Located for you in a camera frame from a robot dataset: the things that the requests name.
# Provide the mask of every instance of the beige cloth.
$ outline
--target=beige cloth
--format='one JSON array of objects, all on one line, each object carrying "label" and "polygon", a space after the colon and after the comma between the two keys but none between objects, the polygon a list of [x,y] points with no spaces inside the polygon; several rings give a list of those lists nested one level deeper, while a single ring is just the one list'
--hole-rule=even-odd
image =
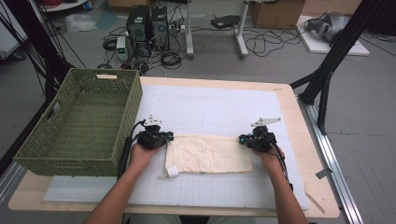
[{"label": "beige cloth", "polygon": [[180,173],[241,173],[253,170],[249,149],[237,137],[176,135],[168,143],[165,168]]}]

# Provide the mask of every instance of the white device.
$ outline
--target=white device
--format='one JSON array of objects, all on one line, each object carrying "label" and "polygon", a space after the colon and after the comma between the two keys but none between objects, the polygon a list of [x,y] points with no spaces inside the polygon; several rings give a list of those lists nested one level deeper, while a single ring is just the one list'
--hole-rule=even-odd
[{"label": "white device", "polygon": [[272,124],[272,123],[275,123],[278,121],[281,121],[281,118],[278,118],[278,119],[262,119],[262,118],[260,118],[256,122],[252,123],[251,126],[252,127],[260,127],[260,126]]},{"label": "white device", "polygon": [[119,54],[119,60],[122,62],[128,61],[128,49],[126,48],[126,37],[119,36],[117,38],[117,53]]},{"label": "white device", "polygon": [[160,119],[155,119],[152,115],[148,116],[148,119],[146,119],[144,125],[145,126],[152,126],[152,125],[160,125],[163,122]]}]

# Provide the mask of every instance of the cutting mat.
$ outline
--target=cutting mat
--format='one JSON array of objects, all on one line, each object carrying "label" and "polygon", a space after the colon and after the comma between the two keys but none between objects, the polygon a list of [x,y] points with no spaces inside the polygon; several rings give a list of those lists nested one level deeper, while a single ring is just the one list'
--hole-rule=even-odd
[{"label": "cutting mat", "polygon": [[[305,21],[312,19],[309,16],[300,16],[300,19],[297,21],[297,25],[302,24]],[[328,53],[330,51],[329,43],[324,41],[324,39],[317,35],[315,32],[304,33],[304,27],[297,30],[300,32],[301,38],[310,53]],[[350,49],[347,55],[355,55],[355,56],[369,56],[370,52],[361,44],[361,42],[356,41],[355,45]]]},{"label": "cutting mat", "polygon": [[[269,91],[145,85],[143,93],[137,120],[152,114],[163,121],[162,131],[175,134],[239,136],[251,133],[250,124],[258,118],[282,118],[276,95]],[[268,128],[287,155],[294,194],[307,210],[308,202],[285,123],[282,119]],[[152,158],[129,203],[275,209],[271,181],[260,159],[251,151],[252,173],[159,178],[164,174],[165,155],[166,147]],[[98,203],[115,182],[115,177],[55,176],[44,200]]]}]

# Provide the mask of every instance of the green basket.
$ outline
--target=green basket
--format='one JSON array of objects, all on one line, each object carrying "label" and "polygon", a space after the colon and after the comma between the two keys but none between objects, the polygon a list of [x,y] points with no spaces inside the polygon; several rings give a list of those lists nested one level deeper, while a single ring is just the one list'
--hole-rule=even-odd
[{"label": "green basket", "polygon": [[137,71],[71,69],[14,161],[37,175],[117,175],[142,94]]}]

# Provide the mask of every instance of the person's hand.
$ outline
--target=person's hand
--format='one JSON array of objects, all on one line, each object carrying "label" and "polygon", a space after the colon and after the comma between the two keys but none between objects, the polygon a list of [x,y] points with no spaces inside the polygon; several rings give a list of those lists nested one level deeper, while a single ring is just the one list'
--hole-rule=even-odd
[{"label": "person's hand", "polygon": [[[281,157],[285,156],[282,149],[279,149]],[[269,176],[272,175],[283,175],[282,166],[280,165],[279,159],[276,155],[276,149],[273,147],[268,152],[260,152],[253,149],[253,152],[260,157],[262,160],[262,166],[268,172]]]},{"label": "person's hand", "polygon": [[141,174],[149,166],[151,157],[160,150],[160,147],[153,150],[147,150],[139,144],[134,144],[131,148],[131,160],[128,170]]}]

